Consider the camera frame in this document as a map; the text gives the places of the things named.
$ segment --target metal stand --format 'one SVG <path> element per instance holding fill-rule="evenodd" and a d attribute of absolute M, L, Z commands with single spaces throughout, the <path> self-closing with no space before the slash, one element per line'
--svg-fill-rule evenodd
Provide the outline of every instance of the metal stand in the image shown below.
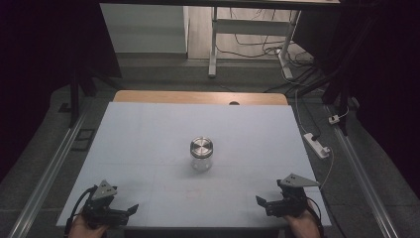
<path fill-rule="evenodd" d="M 281 51 L 278 53 L 278 59 L 286 79 L 292 79 L 293 75 L 287 65 L 286 54 L 290 45 L 291 38 L 296 27 L 300 11 L 293 11 L 293 17 L 290 22 L 269 22 L 269 21 L 250 21 L 217 19 L 217 7 L 212 8 L 212 40 L 209 60 L 209 77 L 216 77 L 216 37 L 217 34 L 242 34 L 242 35 L 268 35 L 282 36 L 285 41 Z"/>
<path fill-rule="evenodd" d="M 292 79 L 293 75 L 291 74 L 290 68 L 287 65 L 286 54 L 287 49 L 290 45 L 291 38 L 296 28 L 297 19 L 299 18 L 300 11 L 293 11 L 293 18 L 291 19 L 290 25 L 286 33 L 286 39 L 284 40 L 283 47 L 281 48 L 280 53 L 277 55 L 278 60 L 280 60 L 281 69 L 283 70 L 284 77 L 286 79 Z"/>

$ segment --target white wall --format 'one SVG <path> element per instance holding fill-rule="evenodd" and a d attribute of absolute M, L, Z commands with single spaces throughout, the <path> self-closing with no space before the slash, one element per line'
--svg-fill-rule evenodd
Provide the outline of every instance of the white wall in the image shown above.
<path fill-rule="evenodd" d="M 116 53 L 187 52 L 185 7 L 101 4 L 101 9 Z"/>

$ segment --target glass jar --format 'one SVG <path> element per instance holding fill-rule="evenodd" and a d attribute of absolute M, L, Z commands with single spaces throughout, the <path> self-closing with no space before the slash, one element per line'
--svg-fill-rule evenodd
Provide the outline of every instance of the glass jar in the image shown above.
<path fill-rule="evenodd" d="M 208 171 L 213 165 L 212 155 L 213 155 L 213 142 L 205 137 L 197 137 L 192 140 L 190 145 L 191 152 L 191 165 L 192 167 L 199 171 L 205 172 Z"/>

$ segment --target metal frame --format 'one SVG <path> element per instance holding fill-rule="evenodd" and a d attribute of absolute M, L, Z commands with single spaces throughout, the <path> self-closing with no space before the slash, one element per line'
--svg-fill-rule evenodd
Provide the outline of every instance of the metal frame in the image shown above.
<path fill-rule="evenodd" d="M 329 115 L 331 112 L 328 106 L 325 106 L 326 111 Z M 349 161 L 350 166 L 355 173 L 355 177 L 361 186 L 362 192 L 365 195 L 365 199 L 369 204 L 374 218 L 379 226 L 380 231 L 383 234 L 383 237 L 386 238 L 397 238 L 398 233 L 394 228 L 394 225 L 387 213 L 383 202 L 381 201 L 379 195 L 377 194 L 376 190 L 374 189 L 373 185 L 371 184 L 370 178 L 368 177 L 367 172 L 365 171 L 365 167 L 361 163 L 361 159 L 359 158 L 358 154 L 356 153 L 351 139 L 346 136 L 343 131 L 338 127 L 335 126 L 334 131 L 336 133 L 337 139 L 339 140 L 344 153 Z"/>
<path fill-rule="evenodd" d="M 52 157 L 52 160 L 44 171 L 43 176 L 41 177 L 27 203 L 25 204 L 21 214 L 16 220 L 12 231 L 8 235 L 9 238 L 26 237 L 28 235 L 31 226 L 34 223 L 34 220 L 40 211 L 41 206 L 43 205 L 44 200 L 50 191 L 50 188 L 53 185 L 56 175 L 58 174 L 59 169 L 61 168 L 61 165 L 71 148 L 74 138 L 76 137 L 78 130 L 84 122 L 86 114 L 92 104 L 92 100 L 93 99 L 91 98 L 85 99 L 85 103 L 82 105 L 80 117 L 75 121 L 74 126 L 69 128 L 65 134 L 64 139 L 62 140 L 54 156 Z"/>
<path fill-rule="evenodd" d="M 296 28 L 297 19 L 300 11 L 293 11 L 293 17 L 290 22 L 269 22 L 269 21 L 248 21 L 248 20 L 232 20 L 232 19 L 217 19 L 217 7 L 212 8 L 212 39 L 209 59 L 209 77 L 216 77 L 217 64 L 217 49 L 216 38 L 217 34 L 242 34 L 242 35 L 268 35 L 268 36 L 283 36 L 283 47 L 278 53 L 281 70 L 286 79 L 292 79 L 293 75 L 288 67 L 287 54 L 291 38 Z"/>

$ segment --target hand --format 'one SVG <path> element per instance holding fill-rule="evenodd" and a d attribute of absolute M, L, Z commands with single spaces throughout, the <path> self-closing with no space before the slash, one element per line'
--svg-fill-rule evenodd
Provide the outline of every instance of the hand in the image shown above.
<path fill-rule="evenodd" d="M 83 216 L 78 214 L 71 224 L 68 238 L 100 238 L 107 229 L 108 226 L 104 225 L 99 226 L 96 229 L 90 228 Z"/>
<path fill-rule="evenodd" d="M 305 210 L 299 217 L 284 216 L 296 238 L 320 238 L 315 218 Z"/>

